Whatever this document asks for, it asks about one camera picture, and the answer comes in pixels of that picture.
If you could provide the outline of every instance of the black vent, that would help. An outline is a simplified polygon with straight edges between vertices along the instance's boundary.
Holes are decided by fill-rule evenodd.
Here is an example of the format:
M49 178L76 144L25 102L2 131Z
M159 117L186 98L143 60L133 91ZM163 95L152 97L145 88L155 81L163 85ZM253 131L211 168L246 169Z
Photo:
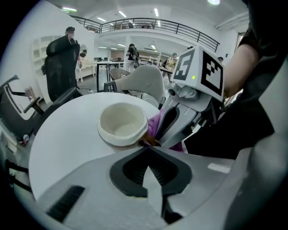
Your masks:
M85 188L81 186L71 186L46 213L55 220L63 222L84 190Z
M185 162L159 149L143 147L117 161L110 169L110 179L125 195L147 197L142 184L148 166L162 186L163 196L181 193L192 178L191 169Z
M123 166L123 173L136 184L142 185L148 166L151 168L161 186L172 181L178 174L178 168L175 164L151 149L147 149L145 152L128 161Z

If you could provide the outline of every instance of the purple cloth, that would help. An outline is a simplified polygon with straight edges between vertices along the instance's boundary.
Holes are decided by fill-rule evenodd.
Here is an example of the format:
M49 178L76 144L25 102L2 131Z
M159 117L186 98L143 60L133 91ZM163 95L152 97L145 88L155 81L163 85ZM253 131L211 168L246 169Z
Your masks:
M150 118L148 120L148 133L152 136L152 137L156 137L156 134L158 132L159 129L159 125L160 125L160 118L161 115L163 114L163 109L160 110L160 113L158 113L157 115L155 115L154 117ZM184 153L183 147L182 147L182 143L179 142L178 144L172 146L170 148L171 150L174 151L178 151L178 152L182 152Z

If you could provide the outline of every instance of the ceiling light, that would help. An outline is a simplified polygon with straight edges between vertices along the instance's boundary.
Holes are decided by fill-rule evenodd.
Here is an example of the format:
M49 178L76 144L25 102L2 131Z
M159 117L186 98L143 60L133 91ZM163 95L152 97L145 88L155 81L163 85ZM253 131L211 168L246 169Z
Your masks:
M125 14L123 14L122 11L119 11L119 13L122 14L122 16L125 17L125 18L127 17Z
M159 17L158 9L157 9L157 8L154 8L154 11L155 11L156 16Z
M76 9L67 8L67 7L62 7L62 9L71 10L71 11L77 11Z
M219 5L220 0L208 0L208 2L212 5Z
M103 22L105 22L106 20L104 20L104 19L102 19L102 18L98 18L99 20L101 20L101 21L103 21Z

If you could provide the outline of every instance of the black office chair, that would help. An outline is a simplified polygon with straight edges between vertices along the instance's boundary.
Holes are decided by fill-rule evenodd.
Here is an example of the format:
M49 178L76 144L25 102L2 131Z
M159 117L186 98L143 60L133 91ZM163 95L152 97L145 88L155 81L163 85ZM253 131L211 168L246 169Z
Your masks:
M80 52L79 44L71 44L68 35L51 42L46 50L45 71L48 94L53 101L34 127L36 135L43 122L64 103L82 96L77 88L75 68Z

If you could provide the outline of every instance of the mesh chair back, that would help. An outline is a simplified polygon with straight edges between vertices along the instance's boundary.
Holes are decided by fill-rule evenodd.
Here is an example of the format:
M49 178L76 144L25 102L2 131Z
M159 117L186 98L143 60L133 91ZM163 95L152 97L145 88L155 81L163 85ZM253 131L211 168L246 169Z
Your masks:
M55 101L67 89L76 87L75 68L80 52L79 44L71 44L68 36L51 42L45 59L48 94Z
M121 79L122 75L128 76L130 72L124 69L113 68L109 71L109 75L113 80Z

